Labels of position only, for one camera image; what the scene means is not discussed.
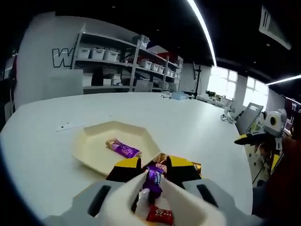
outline beige tray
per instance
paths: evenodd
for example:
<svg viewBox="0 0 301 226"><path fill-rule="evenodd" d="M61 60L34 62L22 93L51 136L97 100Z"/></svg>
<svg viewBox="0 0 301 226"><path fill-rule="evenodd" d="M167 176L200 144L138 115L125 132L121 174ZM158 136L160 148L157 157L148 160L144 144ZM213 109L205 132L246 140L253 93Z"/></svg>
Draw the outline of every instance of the beige tray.
<svg viewBox="0 0 301 226"><path fill-rule="evenodd" d="M105 142L112 138L140 150L142 165L148 164L161 153L145 128L110 121L84 128L76 140L73 156L84 165L108 175L114 165L124 159L106 146Z"/></svg>

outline red candy packet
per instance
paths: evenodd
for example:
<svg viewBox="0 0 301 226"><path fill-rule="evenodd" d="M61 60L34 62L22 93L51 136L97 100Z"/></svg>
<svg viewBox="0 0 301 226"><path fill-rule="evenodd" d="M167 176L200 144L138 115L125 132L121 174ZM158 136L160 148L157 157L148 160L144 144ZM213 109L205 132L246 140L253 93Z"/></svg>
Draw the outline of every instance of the red candy packet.
<svg viewBox="0 0 301 226"><path fill-rule="evenodd" d="M150 212L146 218L149 222L174 225L173 213L171 210L160 209L157 206L151 206Z"/></svg>

